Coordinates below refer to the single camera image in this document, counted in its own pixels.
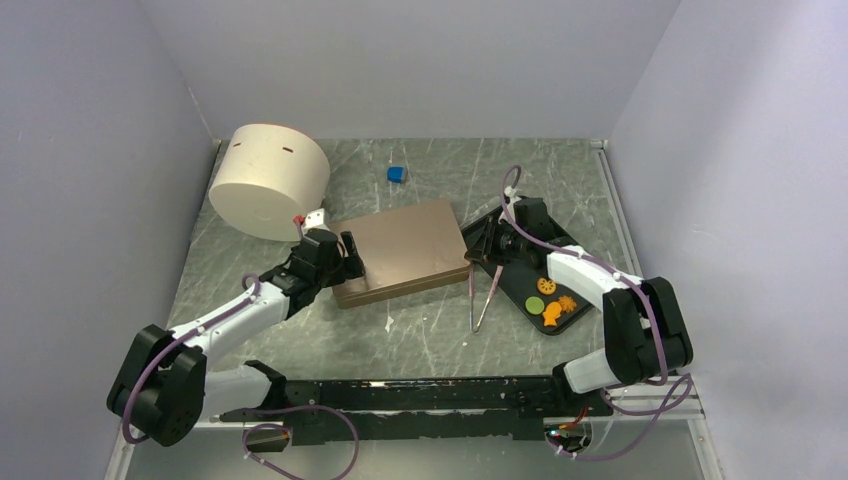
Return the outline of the brown divided cookie box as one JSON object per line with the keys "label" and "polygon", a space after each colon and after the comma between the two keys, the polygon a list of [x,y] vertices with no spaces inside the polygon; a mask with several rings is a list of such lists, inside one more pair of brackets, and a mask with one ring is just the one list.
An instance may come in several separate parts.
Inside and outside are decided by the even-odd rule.
{"label": "brown divided cookie box", "polygon": [[340,309],[361,307],[466,281],[469,267],[469,262],[461,261],[456,268],[385,285],[378,284],[376,276],[367,274],[333,287],[332,295]]}

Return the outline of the brown box lid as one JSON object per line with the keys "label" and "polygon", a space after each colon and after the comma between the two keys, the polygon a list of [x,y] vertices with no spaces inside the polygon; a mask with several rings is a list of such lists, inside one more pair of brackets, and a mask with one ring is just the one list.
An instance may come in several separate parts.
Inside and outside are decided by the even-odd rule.
{"label": "brown box lid", "polygon": [[467,261],[465,242],[446,199],[339,221],[329,228],[353,233],[365,266],[363,277],[376,276],[378,284],[420,278]]}

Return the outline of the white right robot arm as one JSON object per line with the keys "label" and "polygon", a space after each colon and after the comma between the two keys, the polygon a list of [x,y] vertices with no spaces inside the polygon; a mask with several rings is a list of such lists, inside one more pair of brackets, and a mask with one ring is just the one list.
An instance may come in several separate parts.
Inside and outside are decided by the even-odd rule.
{"label": "white right robot arm", "polygon": [[534,327],[558,335],[589,308],[602,317],[603,345],[554,369],[562,380],[549,389],[552,407],[572,415],[588,392],[632,385],[690,364],[694,351],[671,283],[642,279],[599,265],[548,214],[540,198],[510,202],[506,219],[495,208],[463,228],[469,261],[479,265]]}

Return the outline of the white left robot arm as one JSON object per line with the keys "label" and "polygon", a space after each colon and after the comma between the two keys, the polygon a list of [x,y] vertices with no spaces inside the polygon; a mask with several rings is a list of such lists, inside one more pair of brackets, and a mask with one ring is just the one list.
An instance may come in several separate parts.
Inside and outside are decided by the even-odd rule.
{"label": "white left robot arm", "polygon": [[286,377],[260,361],[218,373],[222,357],[311,305],[318,293],[365,274],[354,236],[308,231],[281,264],[242,279],[225,305],[166,330],[149,325],[134,337],[107,396],[130,444],[172,446],[207,417],[241,411],[272,420],[291,407]]}

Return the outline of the black cookie tray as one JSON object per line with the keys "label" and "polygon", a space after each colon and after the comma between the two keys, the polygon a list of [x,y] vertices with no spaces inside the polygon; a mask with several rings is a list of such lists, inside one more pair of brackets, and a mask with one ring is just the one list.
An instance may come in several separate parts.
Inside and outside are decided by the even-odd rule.
{"label": "black cookie tray", "polygon": [[[495,215],[497,223],[509,223],[502,216],[502,213],[503,209],[497,207],[461,229],[466,251],[473,246],[482,246],[482,231],[488,215]],[[575,246],[577,244],[577,241],[550,217],[545,202],[540,198],[519,197],[514,206],[513,219],[517,225],[509,224],[517,232],[519,229],[523,229],[526,233],[541,241],[558,247]],[[535,243],[533,244],[537,251],[536,265],[526,265],[523,262],[511,262],[506,265],[498,265],[493,262],[472,264],[480,266],[492,278],[495,291],[504,294],[533,327],[548,336],[559,335],[575,323],[578,318],[589,312],[592,305],[588,300],[578,295],[576,291],[562,283],[556,283],[557,291],[552,296],[545,296],[537,291],[536,282],[540,277],[552,280],[547,268],[547,255],[551,251]],[[531,296],[542,298],[546,305],[551,302],[559,302],[562,305],[563,312],[556,328],[545,328],[541,315],[527,313],[524,304],[525,300]]]}

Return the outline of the orange lotus-slice cookie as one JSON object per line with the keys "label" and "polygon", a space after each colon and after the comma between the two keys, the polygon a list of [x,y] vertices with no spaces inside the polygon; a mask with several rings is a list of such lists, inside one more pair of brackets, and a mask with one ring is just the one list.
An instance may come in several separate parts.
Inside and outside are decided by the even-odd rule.
{"label": "orange lotus-slice cookie", "polygon": [[536,282],[536,289],[542,295],[552,296],[557,291],[557,284],[549,278],[540,277]]}

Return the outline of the green round cookie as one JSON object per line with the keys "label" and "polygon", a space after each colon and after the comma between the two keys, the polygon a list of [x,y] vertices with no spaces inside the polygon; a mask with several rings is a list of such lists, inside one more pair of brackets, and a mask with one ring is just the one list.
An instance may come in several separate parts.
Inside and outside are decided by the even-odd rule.
{"label": "green round cookie", "polygon": [[524,306],[528,314],[541,315],[545,310],[546,304],[542,298],[531,296],[525,300]]}

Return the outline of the small blue cube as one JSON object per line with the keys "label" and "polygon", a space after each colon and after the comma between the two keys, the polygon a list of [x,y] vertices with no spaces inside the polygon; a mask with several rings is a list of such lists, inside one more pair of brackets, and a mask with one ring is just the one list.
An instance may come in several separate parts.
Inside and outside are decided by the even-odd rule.
{"label": "small blue cube", "polygon": [[395,184],[403,184],[406,181],[407,169],[402,166],[390,166],[386,171],[387,180]]}

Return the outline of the orange fish cookie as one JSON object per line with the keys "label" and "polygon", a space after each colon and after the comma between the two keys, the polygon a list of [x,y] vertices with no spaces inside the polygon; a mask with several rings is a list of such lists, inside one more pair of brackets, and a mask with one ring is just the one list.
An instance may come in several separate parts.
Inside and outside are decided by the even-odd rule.
{"label": "orange fish cookie", "polygon": [[558,326],[558,320],[561,317],[562,312],[563,308],[559,302],[551,302],[546,305],[543,312],[541,313],[543,319],[543,326],[545,328],[556,328]]}

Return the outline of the cream cylindrical container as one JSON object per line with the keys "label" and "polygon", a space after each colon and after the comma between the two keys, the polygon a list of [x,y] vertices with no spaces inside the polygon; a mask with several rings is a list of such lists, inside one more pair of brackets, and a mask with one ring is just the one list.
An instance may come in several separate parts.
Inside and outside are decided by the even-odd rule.
{"label": "cream cylindrical container", "polygon": [[318,209],[331,167],[323,149],[298,130],[248,124],[231,138],[208,191],[231,227],[273,241],[299,239],[293,219]]}

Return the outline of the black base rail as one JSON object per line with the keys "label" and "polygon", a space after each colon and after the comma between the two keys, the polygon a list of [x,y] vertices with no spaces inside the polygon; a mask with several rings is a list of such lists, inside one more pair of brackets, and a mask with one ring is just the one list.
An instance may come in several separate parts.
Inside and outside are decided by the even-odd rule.
{"label": "black base rail", "polygon": [[226,423],[280,421],[296,446],[362,440],[506,436],[540,440],[555,427],[609,417],[598,392],[576,394],[555,375],[405,380],[276,381],[257,407],[230,408]]}

